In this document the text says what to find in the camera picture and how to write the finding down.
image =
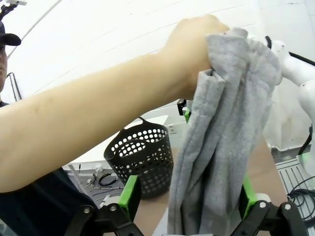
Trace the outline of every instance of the black cable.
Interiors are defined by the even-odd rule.
[[[117,190],[117,188],[113,188],[113,189],[107,190],[107,191],[105,191],[105,192],[94,193],[92,196],[94,197],[94,196],[96,196],[96,195],[98,195],[98,194],[108,193],[108,192],[113,191],[113,190]]]
[[[315,191],[314,190],[309,190],[309,189],[296,189],[298,186],[300,186],[301,184],[305,183],[306,181],[315,178],[315,176],[307,178],[306,180],[300,182],[298,185],[296,185],[290,193],[288,193],[288,200],[295,203],[295,200],[297,200],[298,197],[301,197],[303,200],[300,204],[297,204],[297,207],[301,207],[305,201],[306,201],[306,196],[309,196],[310,199],[313,202],[313,210],[311,211],[311,213],[307,216],[305,216],[304,218],[302,218],[302,220],[304,221],[304,224],[307,228],[312,227],[313,225],[315,225],[315,217],[312,217],[313,213],[315,212]]]
[[[304,62],[306,62],[308,64],[311,64],[311,65],[315,66],[315,62],[310,60],[310,59],[304,58],[304,57],[302,57],[300,55],[297,55],[295,53],[292,53],[292,52],[289,52],[289,54],[290,54],[291,57],[297,58],[297,59],[299,59],[301,61],[304,61]]]
[[[310,144],[310,142],[312,141],[312,133],[313,133],[313,126],[310,126],[309,128],[309,136],[307,137],[305,143],[301,146],[298,155],[302,155],[306,149],[306,147]]]
[[[265,39],[266,39],[266,41],[267,41],[267,47],[271,49],[272,41],[271,41],[270,37],[269,37],[269,36],[266,36]],[[291,57],[297,58],[297,59],[299,59],[299,60],[301,60],[301,61],[304,61],[304,62],[306,62],[306,63],[308,63],[308,64],[310,64],[310,65],[315,66],[315,61],[312,61],[312,60],[310,60],[310,59],[307,59],[307,58],[305,58],[305,57],[303,57],[303,56],[300,56],[300,55],[295,54],[295,53],[292,53],[292,52],[289,52],[289,54],[290,54]]]
[[[101,181],[102,181],[103,179],[105,179],[106,177],[108,177],[108,176],[111,176],[111,174],[103,174],[103,175],[99,178],[99,180],[98,180],[98,185],[99,185],[100,187],[107,187],[107,186],[110,186],[110,185],[112,185],[113,183],[116,183],[116,182],[117,182],[118,178],[116,177],[113,181],[111,181],[111,182],[109,182],[109,183],[102,183]]]

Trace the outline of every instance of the gray towel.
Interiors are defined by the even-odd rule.
[[[174,168],[168,234],[229,235],[247,160],[262,135],[277,57],[243,29],[207,36],[213,70],[199,73],[188,131]]]

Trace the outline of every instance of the dark cap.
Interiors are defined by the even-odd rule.
[[[19,36],[12,33],[5,33],[4,24],[0,21],[0,44],[19,46],[21,39]]]

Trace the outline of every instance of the brown table surface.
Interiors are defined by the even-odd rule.
[[[279,206],[286,201],[286,194],[280,181],[273,157],[262,137],[252,151],[248,162],[248,174],[256,193],[268,194],[272,203]],[[168,193],[150,200],[140,202],[135,224],[145,236],[151,236],[168,205]],[[260,232],[259,236],[269,235]]]

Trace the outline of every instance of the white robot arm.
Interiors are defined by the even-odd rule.
[[[267,46],[279,58],[283,77],[295,83],[298,89],[298,99],[303,110],[315,124],[315,62],[305,59],[299,55],[290,53],[281,41],[270,41],[266,37]],[[311,158],[304,163],[306,172],[315,175],[315,143],[311,145]]]

